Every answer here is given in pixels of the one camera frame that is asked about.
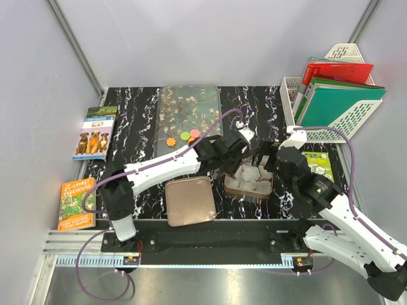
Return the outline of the rose gold tin box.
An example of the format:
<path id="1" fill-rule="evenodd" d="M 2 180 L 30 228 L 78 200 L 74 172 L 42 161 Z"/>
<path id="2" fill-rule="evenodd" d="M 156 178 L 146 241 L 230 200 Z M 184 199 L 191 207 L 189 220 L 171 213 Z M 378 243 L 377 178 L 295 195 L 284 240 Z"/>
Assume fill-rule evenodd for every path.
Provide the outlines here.
<path id="1" fill-rule="evenodd" d="M 272 193 L 273 173 L 265 169 L 268 156 L 259 165 L 252 165 L 252 158 L 243 160 L 234 176 L 225 175 L 224 190 L 228 194 L 267 199 Z"/>

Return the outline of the orange flower-shaped cookie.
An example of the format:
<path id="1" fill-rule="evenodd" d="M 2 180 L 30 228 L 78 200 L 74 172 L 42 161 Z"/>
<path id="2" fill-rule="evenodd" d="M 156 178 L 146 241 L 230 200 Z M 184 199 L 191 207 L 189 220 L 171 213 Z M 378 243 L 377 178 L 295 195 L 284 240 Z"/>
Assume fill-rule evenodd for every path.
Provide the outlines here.
<path id="1" fill-rule="evenodd" d="M 177 144 L 177 141 L 176 141 L 175 138 L 169 137 L 169 138 L 166 140 L 166 144 L 167 144 L 169 147 L 174 147 L 174 146 Z"/>

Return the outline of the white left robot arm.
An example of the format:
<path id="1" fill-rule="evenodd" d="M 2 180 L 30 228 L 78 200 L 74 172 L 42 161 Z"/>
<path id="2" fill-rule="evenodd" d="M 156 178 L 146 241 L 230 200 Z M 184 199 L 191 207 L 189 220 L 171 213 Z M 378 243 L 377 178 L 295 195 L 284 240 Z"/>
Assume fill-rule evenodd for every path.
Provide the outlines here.
<path id="1" fill-rule="evenodd" d="M 234 175 L 249 155 L 255 133 L 248 127 L 234 128 L 227 136 L 199 137 L 177 151 L 123 168 L 111 167 L 97 184 L 102 203 L 116 235 L 115 244 L 129 252 L 137 245 L 132 218 L 134 198 L 162 182 L 183 175 L 217 171 Z"/>

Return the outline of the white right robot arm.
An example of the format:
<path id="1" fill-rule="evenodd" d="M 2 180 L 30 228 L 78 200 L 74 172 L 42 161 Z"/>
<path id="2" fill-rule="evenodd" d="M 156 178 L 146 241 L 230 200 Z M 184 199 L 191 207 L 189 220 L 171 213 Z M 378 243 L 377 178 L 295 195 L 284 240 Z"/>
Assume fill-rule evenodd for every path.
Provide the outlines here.
<path id="1" fill-rule="evenodd" d="M 299 219 L 281 237 L 277 248 L 321 252 L 357 271 L 370 287 L 390 301 L 398 301 L 406 291 L 406 245 L 397 241 L 353 204 L 353 187 L 348 192 L 327 177 L 312 172 L 300 149 L 307 132 L 317 127 L 291 126 L 283 143 L 262 140 L 254 153 L 255 165 L 268 156 L 265 169 L 276 173 L 300 203 L 341 229 L 348 240 L 307 219 Z"/>

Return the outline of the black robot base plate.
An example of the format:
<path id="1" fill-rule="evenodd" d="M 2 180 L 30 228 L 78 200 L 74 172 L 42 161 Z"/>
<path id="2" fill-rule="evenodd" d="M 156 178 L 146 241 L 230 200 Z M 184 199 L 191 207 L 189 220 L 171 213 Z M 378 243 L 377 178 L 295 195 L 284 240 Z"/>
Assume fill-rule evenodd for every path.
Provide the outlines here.
<path id="1" fill-rule="evenodd" d="M 144 267 L 270 268 L 290 266 L 281 254 L 307 255 L 309 249 L 292 236 L 298 220 L 214 220 L 171 227 L 165 220 L 136 220 L 136 235 L 119 241 L 105 233 L 102 252 L 141 251 Z"/>

